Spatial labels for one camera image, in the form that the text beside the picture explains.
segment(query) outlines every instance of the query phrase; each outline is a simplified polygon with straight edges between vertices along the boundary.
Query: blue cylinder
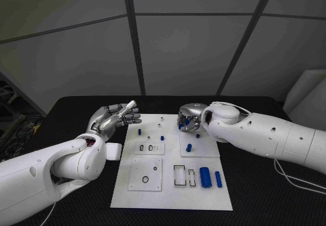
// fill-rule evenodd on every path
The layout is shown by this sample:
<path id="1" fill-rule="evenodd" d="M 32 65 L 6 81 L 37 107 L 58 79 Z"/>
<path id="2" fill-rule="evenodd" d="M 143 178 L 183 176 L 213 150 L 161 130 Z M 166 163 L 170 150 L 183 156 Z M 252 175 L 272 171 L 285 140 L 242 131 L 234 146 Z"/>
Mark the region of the blue cylinder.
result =
<path id="1" fill-rule="evenodd" d="M 192 151 L 192 144 L 187 144 L 186 146 L 186 152 L 190 152 Z"/>
<path id="2" fill-rule="evenodd" d="M 199 173 L 200 173 L 202 187 L 212 187 L 209 168 L 208 167 L 199 168 Z"/>
<path id="3" fill-rule="evenodd" d="M 215 177 L 216 177 L 218 187 L 222 187 L 221 175 L 218 171 L 215 172 Z"/>

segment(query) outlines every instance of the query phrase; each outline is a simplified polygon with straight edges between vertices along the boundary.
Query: black ring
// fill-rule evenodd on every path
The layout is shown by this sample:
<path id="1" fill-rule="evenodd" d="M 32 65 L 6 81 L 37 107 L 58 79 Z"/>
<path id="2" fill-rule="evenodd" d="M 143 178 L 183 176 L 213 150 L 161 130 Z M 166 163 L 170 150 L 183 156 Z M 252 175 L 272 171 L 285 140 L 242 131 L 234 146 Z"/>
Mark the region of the black ring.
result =
<path id="1" fill-rule="evenodd" d="M 148 182 L 148 180 L 150 180 L 150 179 L 148 179 L 148 177 L 147 177 L 147 176 L 144 176 L 144 177 L 143 177 L 143 182 L 144 182 L 144 183 L 147 183 L 147 182 Z"/>

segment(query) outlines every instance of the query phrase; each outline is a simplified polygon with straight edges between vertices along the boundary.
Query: robotic hand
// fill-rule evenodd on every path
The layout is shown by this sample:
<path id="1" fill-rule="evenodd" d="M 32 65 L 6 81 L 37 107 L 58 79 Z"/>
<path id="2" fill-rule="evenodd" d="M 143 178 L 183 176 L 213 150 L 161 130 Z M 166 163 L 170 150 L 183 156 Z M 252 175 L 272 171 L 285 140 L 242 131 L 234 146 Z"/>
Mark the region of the robotic hand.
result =
<path id="1" fill-rule="evenodd" d="M 135 102 L 101 107 L 86 133 L 0 163 L 0 225 L 8 226 L 56 203 L 95 180 L 105 160 L 118 160 L 121 145 L 107 143 L 115 127 L 141 123 Z M 55 183 L 50 174 L 68 178 Z"/>
<path id="2" fill-rule="evenodd" d="M 180 107 L 177 125 L 184 132 L 200 125 L 218 142 L 264 157 L 294 162 L 326 174 L 326 132 L 272 116 L 239 113 L 225 102 Z"/>

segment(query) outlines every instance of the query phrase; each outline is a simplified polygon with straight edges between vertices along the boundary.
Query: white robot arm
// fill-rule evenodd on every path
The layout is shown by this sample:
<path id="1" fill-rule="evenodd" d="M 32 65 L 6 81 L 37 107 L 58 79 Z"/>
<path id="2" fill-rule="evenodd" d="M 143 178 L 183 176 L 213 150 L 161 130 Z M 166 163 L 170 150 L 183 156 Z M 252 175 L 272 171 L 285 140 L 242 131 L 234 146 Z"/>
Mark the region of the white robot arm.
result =
<path id="1" fill-rule="evenodd" d="M 218 142 L 229 142 L 257 155 L 294 162 L 326 174 L 326 132 L 277 117 L 246 113 L 241 114 L 235 105 L 223 102 L 210 106 L 187 104 L 180 107 L 177 125 L 182 131 L 193 131 L 200 125 Z"/>
<path id="2" fill-rule="evenodd" d="M 101 107 L 86 133 L 75 140 L 50 146 L 0 163 L 0 225 L 24 220 L 95 180 L 105 160 L 120 160 L 121 145 L 105 143 L 115 127 L 141 123 L 135 102 Z M 71 179 L 55 183 L 50 173 Z"/>

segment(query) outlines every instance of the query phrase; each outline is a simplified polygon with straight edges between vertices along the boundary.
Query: black table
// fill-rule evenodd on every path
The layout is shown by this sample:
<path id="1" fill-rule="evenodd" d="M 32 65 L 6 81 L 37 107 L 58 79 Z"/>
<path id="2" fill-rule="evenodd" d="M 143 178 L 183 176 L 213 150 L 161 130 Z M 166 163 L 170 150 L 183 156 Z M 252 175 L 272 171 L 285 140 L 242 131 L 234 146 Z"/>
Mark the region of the black table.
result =
<path id="1" fill-rule="evenodd" d="M 101 106 L 137 101 L 140 113 L 177 114 L 187 103 L 223 101 L 251 112 L 288 120 L 270 97 L 65 97 L 53 106 L 26 152 L 72 140 L 85 132 L 92 113 Z M 117 129 L 109 142 L 124 144 L 127 127 Z M 111 209 L 118 161 L 107 161 L 99 178 L 58 203 L 47 225 L 324 225 L 326 195 L 296 188 L 275 172 L 272 160 L 219 144 L 221 162 L 234 211 Z M 285 172 L 326 186 L 326 176 L 294 163 L 281 162 Z M 17 225 L 39 225 L 46 208 Z"/>

